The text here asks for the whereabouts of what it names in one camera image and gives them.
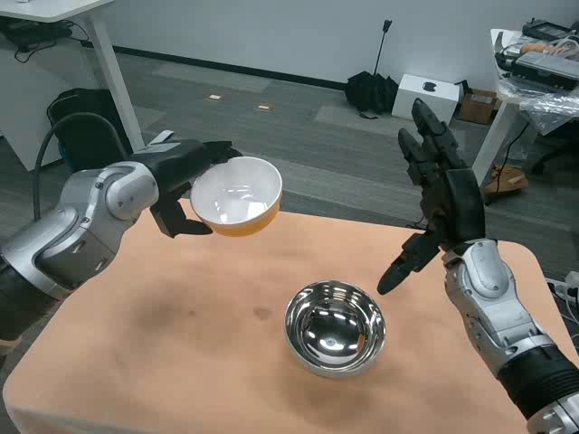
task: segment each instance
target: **white wall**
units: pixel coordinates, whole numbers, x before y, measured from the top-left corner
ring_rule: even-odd
[[[569,25],[579,0],[118,0],[107,16],[116,45],[336,81],[374,68],[387,17],[384,75],[492,89],[489,29]]]

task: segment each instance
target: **metal bowl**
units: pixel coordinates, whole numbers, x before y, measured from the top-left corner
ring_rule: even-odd
[[[298,359],[328,378],[359,374],[384,347],[386,325],[362,289],[337,281],[303,288],[286,311],[286,337]]]

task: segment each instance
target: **bowl rim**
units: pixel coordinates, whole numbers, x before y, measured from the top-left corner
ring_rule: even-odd
[[[195,179],[195,181],[193,182],[193,185],[191,186],[191,193],[189,194],[189,202],[191,203],[191,207],[193,208],[193,211],[195,212],[195,214],[197,214],[197,216],[201,220],[203,220],[204,222],[207,222],[208,224],[216,226],[218,228],[235,228],[235,227],[240,227],[240,226],[247,226],[248,224],[253,224],[255,222],[260,221],[261,219],[263,219],[263,217],[268,215],[271,212],[271,210],[278,204],[278,202],[280,201],[281,195],[283,193],[283,179],[281,178],[280,171],[278,170],[278,168],[275,165],[273,165],[272,163],[270,163],[267,160],[264,160],[263,158],[258,158],[257,156],[236,156],[234,158],[230,158],[225,164],[228,164],[232,160],[237,160],[237,159],[257,160],[260,163],[264,163],[264,164],[268,165],[269,167],[273,168],[274,173],[278,177],[278,182],[279,182],[280,188],[279,188],[279,191],[276,195],[275,201],[273,201],[270,205],[268,205],[267,209],[264,212],[262,212],[260,215],[257,215],[249,220],[244,220],[244,221],[240,221],[240,222],[233,222],[233,223],[215,222],[214,220],[212,220],[212,219],[202,215],[200,212],[198,212],[197,209],[195,208],[195,201],[193,200],[193,195],[194,195],[194,191],[195,191],[195,186],[197,185],[197,181],[199,181],[207,172],[209,172],[211,169],[213,169],[214,167],[217,166],[217,165],[212,165],[204,173],[199,175],[197,177],[197,179]]]
[[[290,335],[288,332],[288,328],[289,328],[288,313],[290,312],[290,308],[293,305],[295,305],[297,302],[300,301],[300,300],[297,300],[298,295],[301,294],[305,289],[315,287],[316,285],[319,285],[322,283],[332,283],[332,282],[346,285],[346,286],[349,286],[349,287],[354,288],[357,291],[359,291],[363,297],[367,298],[372,303],[373,309],[375,309],[380,314],[380,317],[382,318],[382,327],[381,328],[384,330],[384,338],[382,339],[382,342],[380,342],[379,348],[377,348],[375,350],[374,356],[371,359],[366,360],[365,363],[356,363],[356,364],[352,364],[352,365],[344,366],[344,367],[340,367],[340,368],[332,368],[331,366],[317,365],[317,364],[312,363],[308,358],[304,357],[299,352],[299,349],[296,348],[296,345],[294,345],[290,339]],[[386,326],[386,318],[384,317],[384,313],[382,312],[382,309],[380,308],[380,306],[377,305],[377,303],[374,301],[374,299],[369,294],[367,294],[363,289],[361,289],[357,285],[353,285],[351,283],[343,282],[340,280],[325,279],[325,280],[320,280],[318,282],[311,283],[311,284],[305,286],[290,300],[290,302],[288,303],[288,306],[286,307],[286,312],[284,315],[283,331],[284,331],[284,335],[286,337],[286,342],[288,343],[288,346],[291,348],[292,353],[302,364],[305,365],[306,368],[308,368],[311,372],[313,372],[314,374],[319,375],[321,377],[340,379],[340,378],[346,378],[346,377],[350,377],[353,375],[358,375],[360,373],[363,373],[364,371],[366,371],[367,369],[372,367],[377,362],[378,355],[384,350],[385,345],[386,345],[387,326]]]

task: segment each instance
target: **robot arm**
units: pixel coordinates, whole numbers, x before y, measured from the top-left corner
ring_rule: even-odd
[[[212,233],[188,221],[178,199],[190,179],[240,155],[231,142],[187,140],[72,175],[56,208],[0,249],[0,367],[28,327],[106,269],[146,208],[170,237]]]
[[[399,136],[408,174],[422,188],[428,221],[414,234],[380,280],[378,292],[396,288],[446,251],[445,288],[460,312],[467,336],[527,419],[530,433],[579,432],[579,370],[523,307],[515,277],[485,237],[484,205],[472,171],[459,159],[452,133],[419,99],[413,117],[419,145]]]

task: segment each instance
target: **gray carpet floor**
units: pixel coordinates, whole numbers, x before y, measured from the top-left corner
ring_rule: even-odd
[[[406,174],[397,144],[401,127],[415,132],[412,122],[363,120],[336,90],[127,55],[119,56],[119,64],[146,142],[165,129],[202,141],[232,140],[244,154],[265,157],[280,169],[284,211],[397,226],[421,219],[420,191]],[[210,94],[222,100],[207,100]],[[273,110],[259,110],[263,103]],[[456,119],[451,128],[471,164],[489,128]],[[553,145],[537,141],[527,150],[528,161]],[[577,158],[556,160],[544,175],[530,177],[529,189],[486,211],[490,238],[527,246],[545,275],[558,280],[579,269],[578,168]],[[44,168],[44,210],[56,203],[68,176],[63,164]],[[31,220],[31,179],[0,140],[0,240]],[[0,387],[47,320],[11,355],[0,374]],[[16,432],[2,411],[0,431]]]

